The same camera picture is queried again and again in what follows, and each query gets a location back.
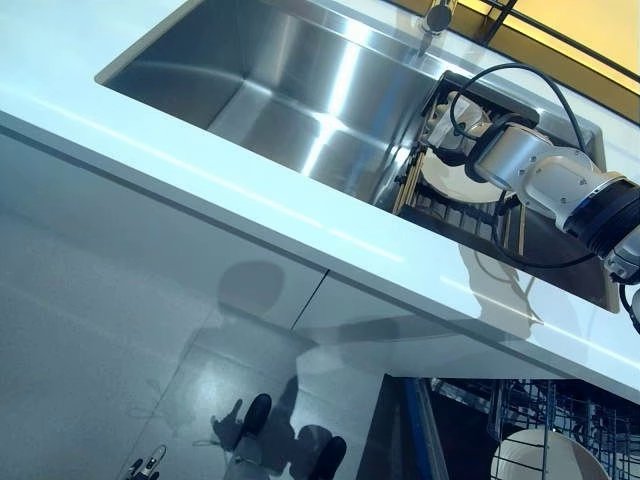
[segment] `faucet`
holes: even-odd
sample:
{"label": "faucet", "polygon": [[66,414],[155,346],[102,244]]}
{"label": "faucet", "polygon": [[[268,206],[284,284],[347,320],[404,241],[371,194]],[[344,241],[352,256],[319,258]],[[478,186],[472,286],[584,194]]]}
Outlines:
{"label": "faucet", "polygon": [[431,6],[424,14],[420,27],[424,32],[422,41],[420,42],[420,50],[418,56],[422,57],[427,48],[431,45],[433,37],[440,35],[451,23],[453,11],[458,4],[458,0],[433,0]]}

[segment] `white cabinet door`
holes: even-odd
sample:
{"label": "white cabinet door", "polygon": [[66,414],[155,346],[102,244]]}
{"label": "white cabinet door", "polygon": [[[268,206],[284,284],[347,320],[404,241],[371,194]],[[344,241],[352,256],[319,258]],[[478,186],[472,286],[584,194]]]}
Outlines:
{"label": "white cabinet door", "polygon": [[294,330],[336,357],[394,376],[558,378],[345,283],[330,272]]}
{"label": "white cabinet door", "polygon": [[202,332],[289,329],[323,274],[0,136],[3,478],[116,478]]}
{"label": "white cabinet door", "polygon": [[8,214],[221,309],[291,328],[324,274],[12,138],[0,137],[0,159],[0,208]]}

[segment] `white countertop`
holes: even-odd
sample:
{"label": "white countertop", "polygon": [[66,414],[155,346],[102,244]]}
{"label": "white countertop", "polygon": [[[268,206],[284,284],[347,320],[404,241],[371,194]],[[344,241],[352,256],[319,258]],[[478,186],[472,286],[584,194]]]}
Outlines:
{"label": "white countertop", "polygon": [[[451,240],[94,81],[182,3],[4,2],[0,126],[433,314],[487,343],[640,402],[640,337],[626,314],[609,313],[537,279],[527,306],[515,291],[524,291],[531,276],[507,269],[514,287],[505,286],[482,273],[476,257]],[[392,5],[377,0],[343,3],[390,27],[412,31],[406,14]],[[452,33],[438,39],[437,46],[481,67],[505,61]],[[505,76],[551,98],[525,72]],[[602,128],[609,169],[640,182],[640,128],[571,91],[566,94],[577,115]],[[504,274],[499,262],[481,259]],[[529,307],[543,325],[531,324]]]}

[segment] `dish rack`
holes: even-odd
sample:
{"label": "dish rack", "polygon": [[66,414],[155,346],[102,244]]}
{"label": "dish rack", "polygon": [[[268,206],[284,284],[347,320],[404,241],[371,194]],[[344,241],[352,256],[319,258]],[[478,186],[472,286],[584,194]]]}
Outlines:
{"label": "dish rack", "polygon": [[[611,480],[640,479],[640,407],[584,384],[578,395],[551,380],[442,380],[430,379],[430,388],[448,398],[487,414],[487,433],[498,442],[497,467],[511,459],[502,455],[502,442],[523,429],[544,429],[544,442],[531,446],[545,449],[542,468],[520,466],[548,476],[546,452],[548,432],[567,436],[586,448]],[[490,478],[498,479],[493,474]]]}
{"label": "dish rack", "polygon": [[[423,174],[423,164],[429,161],[428,155],[432,155],[424,141],[429,131],[428,119],[434,109],[465,81],[466,78],[447,72],[428,95],[421,110],[421,126],[403,168],[395,177],[396,187],[388,209],[409,222],[615,311],[617,295],[599,259],[563,269],[536,268],[514,260],[524,258],[549,265],[575,260],[588,253],[577,239],[560,232],[552,219],[526,208],[515,195],[507,197],[502,204],[498,201],[471,203],[452,198],[437,190],[428,174]],[[517,113],[532,125],[539,120],[536,110],[483,85],[474,85],[465,96],[480,105],[491,120],[505,113]],[[544,129],[540,131],[555,144],[568,145],[561,137]],[[588,148],[594,148],[594,135],[587,137],[590,139]],[[556,248],[547,248],[550,244]]]}

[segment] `stainless steel sink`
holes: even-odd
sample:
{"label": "stainless steel sink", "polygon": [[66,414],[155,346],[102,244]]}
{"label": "stainless steel sink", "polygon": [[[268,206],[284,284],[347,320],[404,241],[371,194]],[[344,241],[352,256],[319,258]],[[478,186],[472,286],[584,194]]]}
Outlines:
{"label": "stainless steel sink", "polygon": [[[98,81],[391,211],[422,123],[418,113],[442,74],[461,62],[433,49],[418,58],[419,39],[400,41],[323,2],[330,0],[204,0],[163,22],[133,47],[141,53],[128,60],[125,53]],[[534,107],[538,128],[556,141],[573,140],[554,105],[506,82],[489,79],[486,85]],[[604,167],[598,127],[581,124],[589,155]],[[491,245],[478,244],[480,228],[470,238],[462,227],[434,224],[421,211],[412,215],[403,217],[504,260]],[[528,215],[524,223],[524,251],[537,250],[536,261],[559,260],[558,252],[536,247],[550,244],[563,260],[576,257],[579,246],[551,222]],[[605,308],[617,305],[597,260],[531,273]]]}
{"label": "stainless steel sink", "polygon": [[410,50],[313,3],[208,0],[105,85],[371,202],[433,84]]}

